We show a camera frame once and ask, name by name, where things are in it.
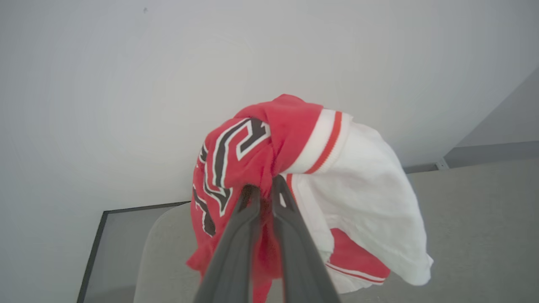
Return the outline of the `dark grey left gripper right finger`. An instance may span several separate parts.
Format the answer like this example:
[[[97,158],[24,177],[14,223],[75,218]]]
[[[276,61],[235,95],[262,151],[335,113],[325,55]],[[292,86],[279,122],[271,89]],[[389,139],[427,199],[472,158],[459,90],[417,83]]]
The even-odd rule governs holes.
[[[274,233],[281,255],[285,303],[339,303],[297,203],[283,176],[272,180]]]

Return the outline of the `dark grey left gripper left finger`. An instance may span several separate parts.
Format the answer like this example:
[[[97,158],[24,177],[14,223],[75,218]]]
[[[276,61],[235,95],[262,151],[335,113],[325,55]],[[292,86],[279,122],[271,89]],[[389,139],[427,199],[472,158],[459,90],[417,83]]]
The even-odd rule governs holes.
[[[260,189],[246,185],[195,295],[195,303],[251,303],[253,252],[260,233]]]

